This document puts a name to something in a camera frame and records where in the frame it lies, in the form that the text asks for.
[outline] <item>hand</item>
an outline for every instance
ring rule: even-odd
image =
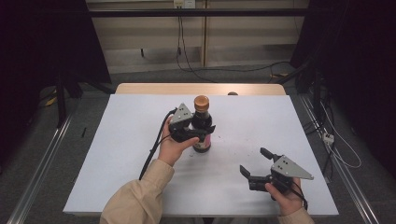
[[[300,178],[293,178],[293,181],[299,187],[301,186]],[[299,188],[297,188],[295,184],[292,184],[291,188],[298,193],[301,193]],[[274,187],[274,185],[270,183],[265,184],[265,188],[278,202],[281,216],[290,215],[291,213],[294,213],[295,211],[303,207],[303,200],[295,195],[293,192],[288,190],[284,194],[282,194]]]
[[[161,142],[160,146],[160,154],[158,155],[158,160],[164,161],[168,163],[170,166],[174,166],[175,162],[180,158],[181,153],[184,151],[184,149],[188,147],[192,147],[195,143],[199,142],[198,137],[193,137],[190,138],[182,143],[179,143],[175,141],[171,136],[169,132],[169,122],[172,117],[169,117],[165,125],[163,125],[163,134],[161,139],[163,141]]]

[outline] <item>orange cap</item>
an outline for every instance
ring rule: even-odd
[[[206,111],[209,109],[209,98],[204,95],[199,95],[194,99],[195,110]]]

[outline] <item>bottle label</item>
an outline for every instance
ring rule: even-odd
[[[198,142],[194,145],[196,149],[207,149],[210,147],[210,134],[205,137],[204,142]]]

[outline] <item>bottle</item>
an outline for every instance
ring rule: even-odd
[[[191,125],[193,129],[207,130],[212,126],[212,116],[210,116],[209,109],[209,98],[204,95],[199,95],[194,99],[195,113],[192,117]],[[206,135],[204,141],[200,141],[194,146],[196,152],[204,153],[210,149],[210,133]]]

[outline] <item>beige sleeve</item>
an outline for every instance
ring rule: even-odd
[[[174,172],[165,162],[152,161],[142,180],[128,182],[110,198],[100,223],[159,223],[163,214],[163,189]]]
[[[300,208],[294,213],[284,216],[277,217],[280,224],[314,224],[314,220],[309,216],[304,208]]]

